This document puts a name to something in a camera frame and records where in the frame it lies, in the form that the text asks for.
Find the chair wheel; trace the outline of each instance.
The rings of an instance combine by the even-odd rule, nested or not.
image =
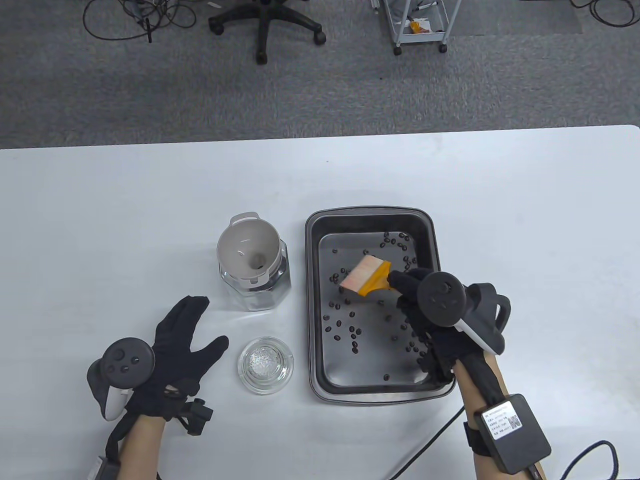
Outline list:
[[[255,54],[255,61],[258,65],[266,65],[267,63],[267,52],[258,52]]]
[[[314,43],[316,45],[324,45],[326,43],[326,35],[323,31],[314,33]]]
[[[225,32],[225,26],[217,22],[212,22],[211,19],[209,19],[209,30],[216,35],[222,35]]]

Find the office chair base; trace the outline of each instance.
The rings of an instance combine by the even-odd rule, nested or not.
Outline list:
[[[322,25],[302,15],[302,13],[284,6],[285,2],[286,0],[254,0],[252,3],[239,5],[209,18],[209,29],[216,35],[222,35],[225,31],[224,24],[227,22],[258,19],[258,49],[255,55],[255,61],[258,65],[267,63],[267,36],[269,35],[269,23],[272,20],[282,20],[300,25],[314,33],[314,43],[316,45],[326,43],[326,35],[322,31]]]

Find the label sticker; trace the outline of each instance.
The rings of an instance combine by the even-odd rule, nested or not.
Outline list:
[[[522,422],[509,401],[487,410],[482,414],[482,418],[494,440],[522,428]]]

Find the small glass bowl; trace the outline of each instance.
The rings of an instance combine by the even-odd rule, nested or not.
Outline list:
[[[292,372],[291,350],[273,337],[261,337],[249,342],[238,358],[240,380],[258,395],[282,390]]]

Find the metal cart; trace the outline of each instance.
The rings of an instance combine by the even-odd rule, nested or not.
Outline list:
[[[447,40],[456,21],[462,0],[456,0],[453,14],[449,18],[443,0],[371,0],[376,11],[380,2],[385,5],[392,41],[395,44],[394,54],[402,54],[402,44],[422,42],[440,42],[440,53],[447,51]],[[429,33],[413,33],[409,28],[410,20],[427,19],[430,23]]]

